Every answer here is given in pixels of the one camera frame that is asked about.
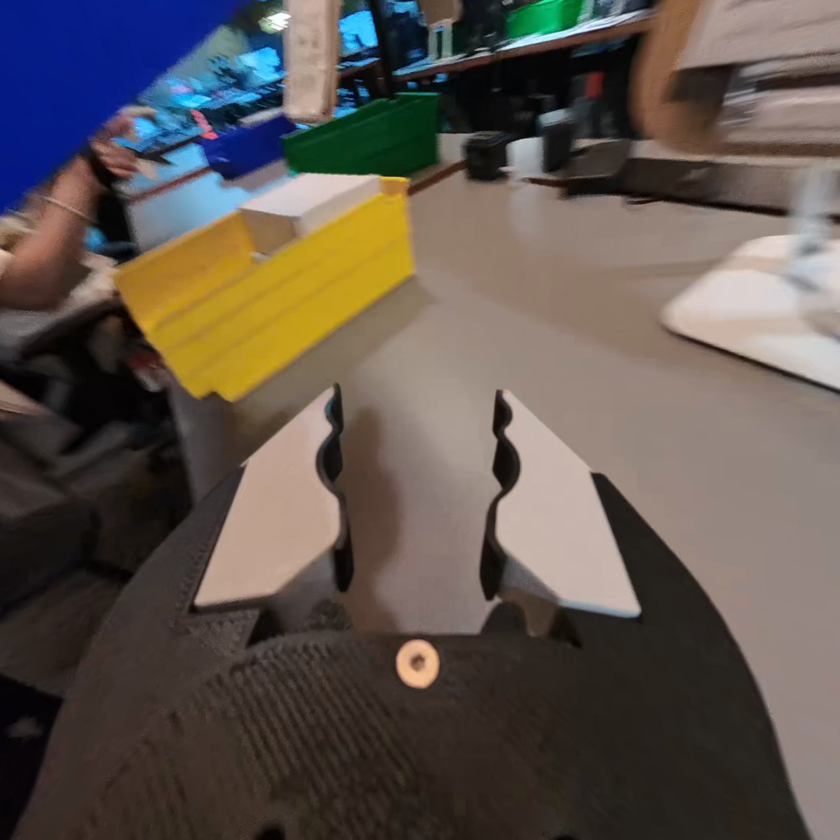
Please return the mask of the grey desk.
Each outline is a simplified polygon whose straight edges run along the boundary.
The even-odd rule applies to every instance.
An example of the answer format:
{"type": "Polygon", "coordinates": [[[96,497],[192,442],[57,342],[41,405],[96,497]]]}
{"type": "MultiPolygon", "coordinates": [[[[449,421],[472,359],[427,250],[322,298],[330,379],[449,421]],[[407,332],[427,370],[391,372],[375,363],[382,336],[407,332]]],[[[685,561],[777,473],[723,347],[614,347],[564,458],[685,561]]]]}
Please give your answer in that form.
{"type": "Polygon", "coordinates": [[[838,838],[838,396],[663,330],[777,217],[565,201],[457,173],[411,197],[416,277],[226,406],[178,397],[201,497],[330,384],[373,632],[471,633],[508,389],[607,475],[705,588],[760,683],[814,838],[838,838]]]}

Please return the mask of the printed instruction sheet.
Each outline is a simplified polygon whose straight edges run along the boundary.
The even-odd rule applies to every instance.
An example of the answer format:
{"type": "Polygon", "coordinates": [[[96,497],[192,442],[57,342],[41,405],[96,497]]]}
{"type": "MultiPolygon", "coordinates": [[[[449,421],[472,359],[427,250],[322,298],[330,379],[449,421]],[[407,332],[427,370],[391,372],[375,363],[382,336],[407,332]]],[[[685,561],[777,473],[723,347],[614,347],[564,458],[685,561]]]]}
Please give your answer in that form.
{"type": "Polygon", "coordinates": [[[678,68],[742,66],[838,51],[838,1],[707,1],[690,27],[678,68]]]}

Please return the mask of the black charger box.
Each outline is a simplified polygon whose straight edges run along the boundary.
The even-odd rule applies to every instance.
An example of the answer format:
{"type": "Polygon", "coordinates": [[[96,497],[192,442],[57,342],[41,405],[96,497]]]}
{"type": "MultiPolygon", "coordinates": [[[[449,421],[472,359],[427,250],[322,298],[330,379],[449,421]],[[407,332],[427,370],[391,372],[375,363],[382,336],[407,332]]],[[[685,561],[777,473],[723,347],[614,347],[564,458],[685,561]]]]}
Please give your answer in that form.
{"type": "Polygon", "coordinates": [[[496,182],[508,176],[509,133],[482,131],[463,142],[466,177],[473,182],[496,182]]]}

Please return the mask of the dark office chair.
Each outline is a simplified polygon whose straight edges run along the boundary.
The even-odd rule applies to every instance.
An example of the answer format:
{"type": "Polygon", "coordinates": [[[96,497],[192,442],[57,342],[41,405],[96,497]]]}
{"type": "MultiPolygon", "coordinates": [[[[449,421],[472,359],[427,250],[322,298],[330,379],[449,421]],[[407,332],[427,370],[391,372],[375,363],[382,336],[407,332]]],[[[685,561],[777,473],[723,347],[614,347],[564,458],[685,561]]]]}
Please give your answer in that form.
{"type": "Polygon", "coordinates": [[[2,611],[68,573],[126,582],[183,520],[162,373],[118,304],[2,344],[2,611]]]}

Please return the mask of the green storage bin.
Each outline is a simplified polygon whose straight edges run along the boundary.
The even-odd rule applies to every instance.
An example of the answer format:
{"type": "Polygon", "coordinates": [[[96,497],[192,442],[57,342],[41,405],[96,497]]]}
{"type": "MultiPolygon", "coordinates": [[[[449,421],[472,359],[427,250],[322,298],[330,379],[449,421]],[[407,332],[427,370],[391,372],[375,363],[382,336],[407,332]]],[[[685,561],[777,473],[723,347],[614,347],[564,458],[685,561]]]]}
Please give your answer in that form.
{"type": "Polygon", "coordinates": [[[409,177],[438,162],[438,94],[401,92],[283,138],[296,173],[409,177]]]}

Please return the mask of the yellow storage bin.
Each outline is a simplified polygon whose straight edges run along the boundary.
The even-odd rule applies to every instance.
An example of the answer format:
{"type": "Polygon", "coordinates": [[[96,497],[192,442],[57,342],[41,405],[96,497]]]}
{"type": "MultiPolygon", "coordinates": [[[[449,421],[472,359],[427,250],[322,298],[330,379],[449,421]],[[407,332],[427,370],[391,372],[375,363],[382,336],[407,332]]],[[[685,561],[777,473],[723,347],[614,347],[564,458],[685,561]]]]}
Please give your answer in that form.
{"type": "Polygon", "coordinates": [[[118,269],[123,303],[193,397],[241,400],[415,274],[409,179],[265,259],[239,208],[118,269]]]}

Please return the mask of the small green bin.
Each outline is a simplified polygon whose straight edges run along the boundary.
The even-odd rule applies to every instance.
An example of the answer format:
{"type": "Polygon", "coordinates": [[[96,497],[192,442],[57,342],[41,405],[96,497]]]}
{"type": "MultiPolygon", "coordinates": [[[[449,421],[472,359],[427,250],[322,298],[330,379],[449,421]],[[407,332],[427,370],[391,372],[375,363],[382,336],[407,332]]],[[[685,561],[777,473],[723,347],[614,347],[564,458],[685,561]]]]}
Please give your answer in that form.
{"type": "Polygon", "coordinates": [[[553,35],[578,24],[582,1],[513,2],[507,12],[509,39],[531,35],[553,35]]]}

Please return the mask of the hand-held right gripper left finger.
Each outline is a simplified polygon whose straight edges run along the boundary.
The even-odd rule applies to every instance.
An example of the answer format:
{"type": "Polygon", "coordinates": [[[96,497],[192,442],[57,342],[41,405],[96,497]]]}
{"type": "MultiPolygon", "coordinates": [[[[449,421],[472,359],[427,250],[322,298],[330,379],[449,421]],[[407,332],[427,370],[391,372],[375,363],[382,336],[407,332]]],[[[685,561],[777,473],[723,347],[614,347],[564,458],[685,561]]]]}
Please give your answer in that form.
{"type": "Polygon", "coordinates": [[[354,577],[343,472],[343,399],[333,384],[241,469],[195,608],[275,606],[345,593],[354,577]]]}

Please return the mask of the another person's forearm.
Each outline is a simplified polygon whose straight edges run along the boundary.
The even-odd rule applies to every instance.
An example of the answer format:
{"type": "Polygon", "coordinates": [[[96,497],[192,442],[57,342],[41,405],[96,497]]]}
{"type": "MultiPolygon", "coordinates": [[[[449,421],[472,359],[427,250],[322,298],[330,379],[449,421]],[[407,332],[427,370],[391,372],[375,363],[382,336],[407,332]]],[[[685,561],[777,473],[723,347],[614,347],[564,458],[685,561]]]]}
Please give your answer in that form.
{"type": "Polygon", "coordinates": [[[104,187],[84,156],[75,157],[40,197],[40,216],[2,259],[3,310],[45,312],[59,308],[79,283],[85,238],[104,187]]]}

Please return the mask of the white mailer box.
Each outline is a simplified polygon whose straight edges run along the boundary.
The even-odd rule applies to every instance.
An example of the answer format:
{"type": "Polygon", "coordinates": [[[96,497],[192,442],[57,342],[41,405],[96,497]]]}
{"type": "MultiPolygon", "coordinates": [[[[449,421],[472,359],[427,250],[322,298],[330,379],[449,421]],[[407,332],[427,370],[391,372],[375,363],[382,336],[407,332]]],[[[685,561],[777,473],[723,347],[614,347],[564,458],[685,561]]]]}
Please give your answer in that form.
{"type": "Polygon", "coordinates": [[[380,195],[378,175],[299,174],[239,208],[251,254],[265,259],[380,195]]]}

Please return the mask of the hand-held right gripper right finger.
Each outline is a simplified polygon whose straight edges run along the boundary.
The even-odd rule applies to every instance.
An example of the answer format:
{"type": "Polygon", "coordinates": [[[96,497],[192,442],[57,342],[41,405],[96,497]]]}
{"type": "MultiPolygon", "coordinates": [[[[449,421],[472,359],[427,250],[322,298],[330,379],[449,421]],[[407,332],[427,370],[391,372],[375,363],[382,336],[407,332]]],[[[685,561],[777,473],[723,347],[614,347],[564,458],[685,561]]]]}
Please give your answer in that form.
{"type": "Polygon", "coordinates": [[[479,582],[484,633],[578,637],[573,613],[638,623],[642,606],[592,469],[507,389],[496,391],[479,582]]]}

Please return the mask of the instruction sheet on stand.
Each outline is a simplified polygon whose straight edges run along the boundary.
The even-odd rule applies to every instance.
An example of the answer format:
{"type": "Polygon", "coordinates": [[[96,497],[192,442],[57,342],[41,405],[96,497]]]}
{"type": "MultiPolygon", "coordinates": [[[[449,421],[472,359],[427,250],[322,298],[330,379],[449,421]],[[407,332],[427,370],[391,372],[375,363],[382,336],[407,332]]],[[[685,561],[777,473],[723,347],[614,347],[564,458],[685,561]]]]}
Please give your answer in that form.
{"type": "Polygon", "coordinates": [[[669,302],[680,338],[838,393],[838,53],[680,70],[702,2],[657,2],[629,101],[644,196],[779,212],[669,302]]]}

